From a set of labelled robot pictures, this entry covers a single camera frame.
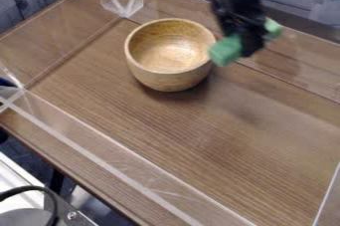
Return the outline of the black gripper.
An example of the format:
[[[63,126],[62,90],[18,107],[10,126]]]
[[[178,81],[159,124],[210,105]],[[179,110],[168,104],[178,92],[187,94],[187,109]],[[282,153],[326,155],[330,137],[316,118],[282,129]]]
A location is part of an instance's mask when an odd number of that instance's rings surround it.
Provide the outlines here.
[[[242,57],[251,57],[264,47],[267,35],[262,0],[211,0],[211,8],[223,36],[239,34]]]

